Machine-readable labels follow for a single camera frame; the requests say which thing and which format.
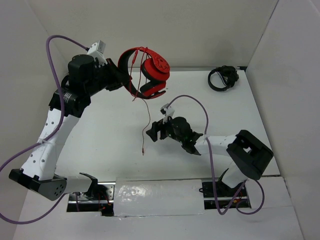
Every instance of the red wire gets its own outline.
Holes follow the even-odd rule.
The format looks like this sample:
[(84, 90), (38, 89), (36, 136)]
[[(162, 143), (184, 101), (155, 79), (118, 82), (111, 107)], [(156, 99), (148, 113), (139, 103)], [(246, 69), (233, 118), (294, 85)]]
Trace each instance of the red wire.
[(147, 102), (146, 102), (143, 98), (141, 98), (141, 99), (144, 101), (144, 103), (145, 103), (145, 105), (146, 105), (146, 109), (147, 109), (148, 114), (149, 114), (149, 122), (148, 122), (148, 124), (142, 129), (142, 156), (143, 156), (143, 155), (145, 154), (145, 134), (144, 134), (144, 132), (145, 132), (146, 128), (149, 126), (149, 124), (150, 124), (150, 122), (151, 122), (151, 116), (150, 116), (149, 106), (148, 106)]
[(103, 194), (104, 195), (104, 197), (105, 197), (105, 200), (108, 202), (108, 205), (110, 206), (111, 204), (110, 204), (110, 202), (109, 202), (109, 198), (108, 198), (108, 196), (107, 195), (105, 195), (105, 194)]
[(98, 211), (100, 211), (100, 193), (98, 193)]
[[(143, 55), (142, 55), (141, 63), (140, 63), (139, 84), (138, 84), (138, 88), (137, 88), (137, 91), (136, 91), (135, 95), (133, 95), (133, 94), (131, 93), (131, 84), (132, 84), (132, 82), (131, 82), (131, 81), (132, 81), (131, 74), (132, 74), (133, 65), (134, 65), (134, 63), (135, 63), (135, 60), (136, 60), (138, 54), (135, 53), (135, 56), (133, 57), (133, 60), (132, 60), (132, 63), (131, 63), (129, 92), (130, 92), (130, 94), (131, 94), (132, 96), (134, 96), (134, 99), (133, 99), (132, 101), (134, 101), (134, 100), (137, 98), (137, 95), (138, 95), (138, 91), (139, 91), (139, 87), (140, 87), (140, 83), (141, 83), (141, 66), (142, 66), (142, 63), (143, 63), (145, 54), (146, 54), (145, 60), (147, 60), (148, 58), (150, 58), (150, 55), (146, 52), (147, 49), (148, 49), (147, 47), (144, 47), (144, 51), (143, 51)], [(147, 111), (148, 111), (148, 115), (149, 115), (149, 122), (148, 122), (148, 124), (142, 129), (142, 156), (143, 156), (143, 155), (145, 154), (145, 134), (144, 134), (144, 133), (145, 133), (146, 128), (147, 128), (147, 127), (150, 125), (150, 123), (151, 123), (151, 115), (150, 115), (149, 106), (148, 106), (147, 102), (146, 102), (143, 98), (141, 98), (141, 99), (144, 101), (144, 103), (145, 103), (145, 105), (146, 105), (146, 109), (147, 109)]]
[(144, 51), (143, 51), (143, 54), (142, 54), (142, 57), (141, 57), (139, 84), (138, 84), (138, 88), (137, 88), (137, 90), (136, 90), (134, 99), (133, 99), (132, 101), (136, 100), (137, 95), (138, 95), (138, 91), (139, 91), (139, 87), (140, 87), (140, 82), (141, 82), (141, 66), (142, 66), (142, 62), (143, 62), (143, 60), (144, 60), (144, 56), (145, 56), (145, 53), (146, 53), (146, 50), (147, 50), (147, 49), (148, 49), (147, 47), (144, 48)]

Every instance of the white wall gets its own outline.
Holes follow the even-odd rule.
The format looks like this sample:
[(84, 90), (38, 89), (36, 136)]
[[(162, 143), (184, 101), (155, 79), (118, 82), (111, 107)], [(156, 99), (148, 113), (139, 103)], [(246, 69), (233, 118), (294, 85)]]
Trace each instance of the white wall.
[[(247, 66), (277, 0), (28, 0), (49, 34), (101, 39), (116, 63), (147, 46), (172, 67)], [(70, 60), (76, 48), (57, 43)]]
[(280, 0), (247, 69), (306, 240), (320, 228), (320, 0)]
[[(46, 31), (23, 0), (1, 1), (0, 6), (0, 164), (37, 141), (46, 120), (48, 103), (56, 87), (46, 55)], [(64, 60), (52, 46), (58, 75)], [(0, 212), (18, 220), (27, 190), (9, 180), (26, 154), (0, 174)], [(16, 225), (0, 219), (2, 240), (13, 238)]]

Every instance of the black headphones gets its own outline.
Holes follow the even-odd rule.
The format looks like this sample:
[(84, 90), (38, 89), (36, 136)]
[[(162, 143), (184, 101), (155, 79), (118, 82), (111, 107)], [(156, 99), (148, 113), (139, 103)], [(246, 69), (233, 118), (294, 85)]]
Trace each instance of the black headphones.
[[(218, 73), (225, 87), (220, 88), (216, 87), (211, 82), (211, 75)], [(211, 89), (217, 92), (227, 91), (229, 88), (232, 88), (236, 81), (238, 81), (239, 75), (237, 74), (236, 69), (233, 66), (221, 66), (213, 69), (208, 75), (208, 84)]]

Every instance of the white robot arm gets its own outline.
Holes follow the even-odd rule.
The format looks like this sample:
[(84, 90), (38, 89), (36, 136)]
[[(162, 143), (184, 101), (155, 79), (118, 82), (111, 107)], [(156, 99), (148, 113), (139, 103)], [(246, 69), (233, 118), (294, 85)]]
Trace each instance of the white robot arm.
[(204, 136), (194, 132), (184, 117), (173, 118), (175, 110), (168, 104), (160, 109), (164, 118), (152, 123), (146, 133), (156, 142), (160, 139), (174, 139), (182, 143), (182, 148), (194, 155), (209, 154), (208, 142), (216, 155), (231, 157), (233, 162), (222, 174), (220, 180), (233, 189), (248, 178), (259, 180), (273, 158), (273, 152), (247, 130), (229, 136)]
[[(56, 200), (62, 194), (82, 192), (91, 195), (98, 187), (98, 180), (88, 174), (62, 177), (55, 174), (56, 165), (66, 140), (78, 123), (85, 108), (91, 103), (90, 97), (100, 90), (116, 90), (130, 81), (111, 59), (103, 55), (105, 43), (97, 41), (87, 54), (76, 55), (68, 64), (69, 75), (61, 82), (65, 113), (59, 131), (48, 141), (44, 139), (58, 126), (61, 117), (59, 93), (56, 91), (50, 101), (45, 126), (35, 147), (20, 169), (12, 169), (9, 178), (24, 187), (37, 192), (49, 200)], [(88, 86), (81, 79), (83, 73), (90, 79)]]

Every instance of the black mount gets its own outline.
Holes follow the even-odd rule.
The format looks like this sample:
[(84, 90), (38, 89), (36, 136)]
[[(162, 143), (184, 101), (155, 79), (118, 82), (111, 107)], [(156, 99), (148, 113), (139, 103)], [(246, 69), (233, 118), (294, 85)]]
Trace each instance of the black mount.
[(152, 123), (150, 130), (145, 133), (154, 141), (158, 140), (158, 132), (160, 132), (160, 139), (167, 137), (176, 140), (182, 144), (182, 148), (189, 154), (200, 155), (195, 148), (196, 141), (201, 137), (202, 133), (193, 131), (190, 124), (184, 117), (178, 116), (175, 118), (168, 117), (167, 122), (155, 121)]
[[(146, 134), (156, 142), (158, 132), (160, 132), (161, 140), (169, 137), (182, 143), (182, 148), (188, 153), (201, 155), (195, 144), (203, 134), (193, 131), (184, 117), (178, 116), (172, 119), (169, 116), (167, 122), (163, 122), (163, 119), (155, 121)], [(274, 156), (270, 148), (247, 130), (241, 130), (236, 135), (236, 139), (228, 145), (226, 151), (241, 172), (253, 180), (261, 178)]]
[[(114, 91), (129, 83), (130, 76), (127, 73), (120, 71), (110, 58), (106, 62), (99, 64), (97, 58), (81, 54), (74, 56), (68, 63), (69, 74), (61, 82), (65, 117), (72, 115), (80, 118), (90, 105), (91, 96), (103, 89)], [(58, 90), (54, 92), (49, 106), (51, 110), (61, 110)], [(23, 169), (12, 169), (9, 178), (51, 201), (57, 200), (66, 189), (67, 180), (64, 177), (54, 175), (53, 179), (39, 180), (39, 176), (30, 177), (23, 172)], [(98, 180), (88, 174), (81, 174), (91, 179), (91, 186), (85, 194), (93, 197), (100, 191)]]
[[(103, 89), (114, 91), (126, 85), (130, 76), (118, 69), (110, 58), (107, 64), (99, 64), (98, 59), (80, 54), (68, 63), (69, 74), (62, 80), (64, 116), (80, 118), (91, 103), (91, 96)], [(58, 90), (49, 103), (51, 109), (61, 110)]]

